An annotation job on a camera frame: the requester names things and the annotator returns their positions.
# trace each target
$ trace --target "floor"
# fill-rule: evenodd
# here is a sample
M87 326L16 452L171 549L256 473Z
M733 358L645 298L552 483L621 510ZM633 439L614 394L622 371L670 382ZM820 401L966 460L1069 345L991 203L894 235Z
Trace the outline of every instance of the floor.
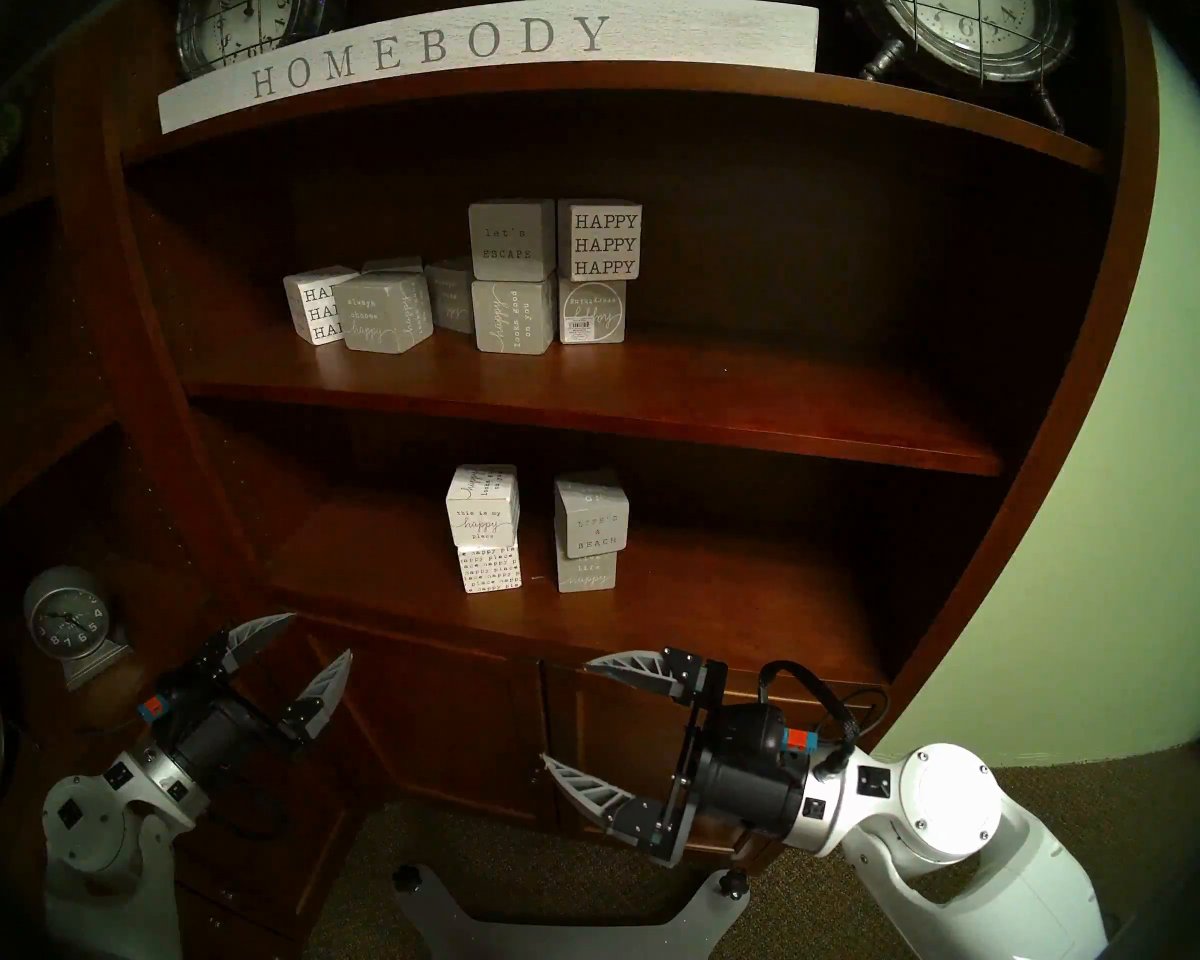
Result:
M1002 787L1070 848L1103 910L1126 920L1166 880L1200 835L1200 763L1194 748L1127 761L997 770ZM1184 827L1175 834L1164 824ZM391 874L430 865L470 914L484 919L666 920L704 870L664 870L635 851L402 803L373 814L312 932L307 960L426 958L395 906ZM973 870L928 878L944 900ZM752 882L742 918L713 960L911 958L840 854L788 851Z

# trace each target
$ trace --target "wooden shelf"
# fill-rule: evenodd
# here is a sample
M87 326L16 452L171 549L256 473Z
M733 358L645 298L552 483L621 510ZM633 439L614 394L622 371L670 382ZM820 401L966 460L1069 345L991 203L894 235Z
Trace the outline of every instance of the wooden shelf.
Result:
M22 186L0 198L0 220L52 197L54 197L52 178L29 178Z
M0 508L62 457L116 420L107 402L66 398L10 402L17 424L0 418Z
M192 396L418 412L750 446L973 475L996 452L922 382L887 367L665 334L481 354L436 334L400 356L312 347L288 324L184 376Z
M848 106L877 113L926 120L1018 144L1090 172L1100 172L1102 152L1044 126L984 109L944 96L863 82L833 74L788 72L785 68L749 68L731 64L658 61L562 61L509 64L487 68L406 76L350 86L288 96L251 109L215 116L173 133L140 142L124 152L125 164L184 150L246 131L260 130L294 119L362 109L390 102L410 102L451 96L502 92L558 92L578 90L653 90L728 92L774 98L794 98Z
M521 517L523 587L468 595L444 503L346 493L271 558L281 604L314 618L577 662L685 647L758 671L781 655L838 682L884 682L850 574L808 546L634 521L612 592L563 595L550 522Z

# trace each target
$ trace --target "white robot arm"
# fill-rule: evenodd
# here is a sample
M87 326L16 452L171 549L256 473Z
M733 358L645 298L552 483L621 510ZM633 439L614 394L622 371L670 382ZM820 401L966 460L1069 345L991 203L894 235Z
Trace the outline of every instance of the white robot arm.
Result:
M840 846L923 960L1092 960L1105 949L1084 869L968 750L934 744L895 764L875 761L856 749L858 724L840 700L788 662L768 665L758 702L740 706L724 706L728 667L682 650L612 654L587 670L690 707L666 802L544 758L572 804L611 836L671 866L706 812L817 857ZM780 671L840 722L841 743L820 748L816 734L786 727L767 701ZM944 905L906 883L978 851L974 880ZM736 880L744 888L744 876Z
M44 918L54 940L86 955L180 960L173 841L196 828L210 797L257 745L287 755L314 740L342 701L347 650L277 720L229 685L293 622L253 619L218 632L161 676L139 712L150 734L97 776L58 781L42 812Z

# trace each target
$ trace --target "homebody sign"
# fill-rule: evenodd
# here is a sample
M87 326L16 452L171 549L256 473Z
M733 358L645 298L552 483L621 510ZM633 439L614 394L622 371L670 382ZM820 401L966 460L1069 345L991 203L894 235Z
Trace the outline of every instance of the homebody sign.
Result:
M754 0L534 0L370 23L292 43L160 96L161 132L354 82L529 61L815 70L817 10Z

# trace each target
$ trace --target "green wall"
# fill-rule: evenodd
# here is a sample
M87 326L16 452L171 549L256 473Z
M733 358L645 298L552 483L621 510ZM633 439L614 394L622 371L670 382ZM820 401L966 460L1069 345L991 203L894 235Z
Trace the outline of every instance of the green wall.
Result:
M1200 94L1156 35L1146 256L1097 400L986 601L877 755L1097 761L1200 734Z

